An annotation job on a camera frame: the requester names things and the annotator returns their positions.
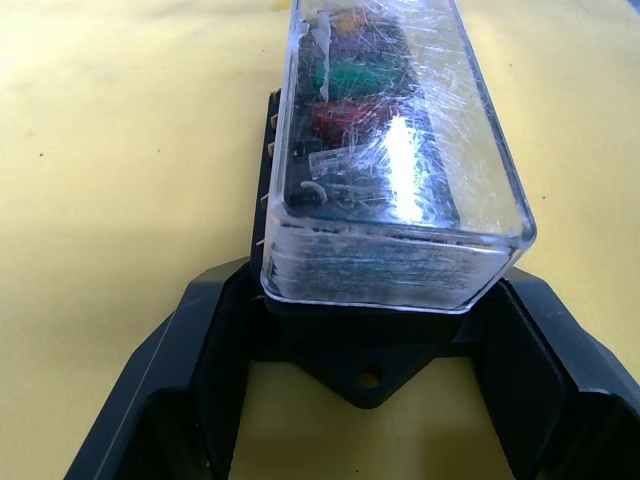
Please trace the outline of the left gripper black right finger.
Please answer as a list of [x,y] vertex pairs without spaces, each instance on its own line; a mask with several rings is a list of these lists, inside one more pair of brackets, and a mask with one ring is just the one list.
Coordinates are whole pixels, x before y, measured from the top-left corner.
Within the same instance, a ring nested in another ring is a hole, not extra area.
[[639,384],[542,279],[511,270],[478,317],[478,382],[516,479],[636,479]]

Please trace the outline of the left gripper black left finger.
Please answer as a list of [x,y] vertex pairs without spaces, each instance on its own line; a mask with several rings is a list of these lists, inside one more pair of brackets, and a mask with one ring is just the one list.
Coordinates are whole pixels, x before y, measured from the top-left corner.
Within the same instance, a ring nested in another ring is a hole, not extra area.
[[226,479],[264,313],[253,261],[206,270],[127,361],[69,479]]

